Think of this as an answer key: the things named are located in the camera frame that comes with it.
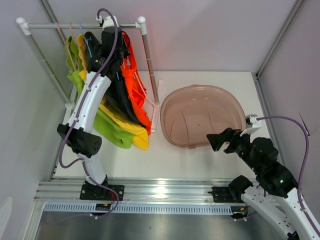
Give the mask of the orange shorts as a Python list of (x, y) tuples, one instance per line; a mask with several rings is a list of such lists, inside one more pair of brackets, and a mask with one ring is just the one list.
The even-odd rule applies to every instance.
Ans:
[(121, 65), (121, 73), (124, 77), (125, 87), (128, 92), (128, 98), (132, 104), (133, 112), (139, 123), (146, 129), (147, 134), (151, 134), (152, 122), (144, 110), (147, 89), (141, 81), (138, 64), (134, 54), (133, 44), (126, 32), (122, 32), (123, 43), (128, 52)]

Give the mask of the pink wire hanger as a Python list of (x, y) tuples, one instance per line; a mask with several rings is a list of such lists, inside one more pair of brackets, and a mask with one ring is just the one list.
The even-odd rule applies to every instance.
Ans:
[(135, 103), (142, 108), (145, 104), (145, 100), (147, 99), (156, 109), (159, 110), (156, 104), (147, 97), (147, 89), (140, 78), (138, 64), (133, 53), (126, 58), (122, 66), (122, 70), (124, 70), (126, 84)]

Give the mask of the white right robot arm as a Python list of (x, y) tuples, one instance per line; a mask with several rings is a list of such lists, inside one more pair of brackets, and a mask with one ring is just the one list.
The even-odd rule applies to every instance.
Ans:
[(280, 205), (277, 208), (253, 183), (243, 175), (228, 185), (228, 196), (234, 202), (243, 201), (253, 207), (284, 240), (318, 240), (320, 224), (305, 209), (303, 198), (298, 195), (298, 182), (292, 173), (278, 162), (278, 150), (269, 138), (250, 140), (248, 134), (238, 129), (226, 128), (219, 134), (207, 134), (213, 151), (239, 156), (256, 175), (260, 187)]

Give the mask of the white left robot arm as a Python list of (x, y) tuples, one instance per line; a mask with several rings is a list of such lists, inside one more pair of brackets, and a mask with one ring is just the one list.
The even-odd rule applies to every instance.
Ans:
[(118, 26), (109, 26), (103, 29), (103, 33), (112, 40), (108, 44), (108, 55), (103, 53), (102, 44), (94, 46), (93, 49), (89, 47), (86, 49), (89, 54), (85, 57), (87, 74), (81, 95), (68, 122), (57, 127), (57, 132), (63, 139), (62, 145), (68, 145), (77, 154), (75, 162), (82, 162), (86, 181), (93, 185), (90, 192), (97, 200), (105, 199), (109, 188), (102, 184), (107, 175), (98, 156), (102, 138), (93, 135), (92, 131), (101, 100), (112, 84), (108, 73), (119, 72), (123, 60), (122, 55), (116, 55), (120, 48), (118, 42), (122, 38), (122, 29)]

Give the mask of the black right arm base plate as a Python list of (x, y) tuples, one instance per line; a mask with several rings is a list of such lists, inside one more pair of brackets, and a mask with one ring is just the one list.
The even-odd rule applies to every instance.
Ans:
[(212, 196), (215, 203), (240, 203), (242, 201), (237, 193), (227, 186), (213, 186), (207, 193)]

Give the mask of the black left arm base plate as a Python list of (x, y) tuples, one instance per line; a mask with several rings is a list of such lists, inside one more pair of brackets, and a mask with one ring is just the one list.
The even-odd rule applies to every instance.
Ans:
[[(125, 186), (118, 184), (111, 184), (108, 186), (110, 189), (114, 190), (119, 197), (119, 201), (122, 201), (125, 193)], [(81, 187), (81, 192), (79, 196), (80, 200), (92, 200), (92, 201), (116, 201), (117, 198), (114, 193), (92, 184), (85, 184)]]

